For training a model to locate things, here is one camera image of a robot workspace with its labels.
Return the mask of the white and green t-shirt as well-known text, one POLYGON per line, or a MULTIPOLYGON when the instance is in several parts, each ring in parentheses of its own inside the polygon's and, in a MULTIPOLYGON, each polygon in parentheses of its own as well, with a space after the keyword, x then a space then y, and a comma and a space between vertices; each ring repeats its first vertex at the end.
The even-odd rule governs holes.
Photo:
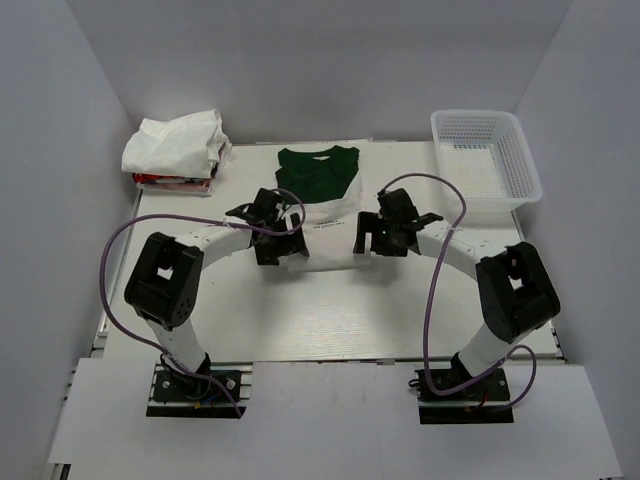
POLYGON ((357 269, 368 262, 353 253, 361 210, 360 150, 334 145, 318 152, 278 152, 277 186, 304 204, 302 233, 308 254, 289 258, 291 272, 357 269))

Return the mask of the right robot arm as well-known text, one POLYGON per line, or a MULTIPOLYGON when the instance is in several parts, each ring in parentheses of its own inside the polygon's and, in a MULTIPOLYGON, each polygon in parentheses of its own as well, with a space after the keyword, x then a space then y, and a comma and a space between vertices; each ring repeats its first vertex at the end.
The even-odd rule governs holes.
POLYGON ((436 260, 434 273, 450 266, 476 282, 483 324, 454 355, 451 384, 472 399, 488 385, 485 371, 504 360, 518 341, 560 313, 561 304, 536 248, 473 245, 453 237, 454 228, 435 213, 420 214, 404 189, 378 194, 377 212, 357 215, 353 252, 436 260))

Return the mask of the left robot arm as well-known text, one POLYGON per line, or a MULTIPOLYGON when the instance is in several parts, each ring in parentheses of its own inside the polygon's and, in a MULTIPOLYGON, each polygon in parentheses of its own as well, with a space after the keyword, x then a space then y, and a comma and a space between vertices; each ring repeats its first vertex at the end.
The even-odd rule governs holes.
POLYGON ((309 255, 302 201, 284 189, 260 189, 251 203, 221 220, 174 215, 203 227, 181 236, 151 234, 125 287, 124 299, 152 329, 161 358, 178 373, 177 387, 199 399, 211 387, 209 356, 198 342, 191 315, 202 272, 215 262, 252 249, 259 266, 278 266, 309 255))

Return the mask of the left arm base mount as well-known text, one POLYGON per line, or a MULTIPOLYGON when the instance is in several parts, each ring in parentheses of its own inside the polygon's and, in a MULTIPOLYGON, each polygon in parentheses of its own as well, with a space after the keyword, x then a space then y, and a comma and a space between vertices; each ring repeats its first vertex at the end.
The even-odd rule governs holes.
MULTIPOLYGON (((213 363, 209 374, 219 381, 244 413, 251 395, 253 365, 213 363)), ((234 419, 240 415, 221 388, 211 381, 176 372, 164 361, 156 363, 148 395, 149 418, 234 419)))

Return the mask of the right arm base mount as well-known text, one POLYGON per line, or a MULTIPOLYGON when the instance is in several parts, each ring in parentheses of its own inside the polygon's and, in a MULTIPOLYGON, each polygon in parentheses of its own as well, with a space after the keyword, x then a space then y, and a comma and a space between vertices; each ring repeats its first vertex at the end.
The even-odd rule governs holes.
POLYGON ((498 368, 488 377, 448 396, 428 387, 423 369, 415 370, 408 387, 417 395, 421 425, 512 424, 513 408, 507 407, 511 392, 505 372, 498 368))

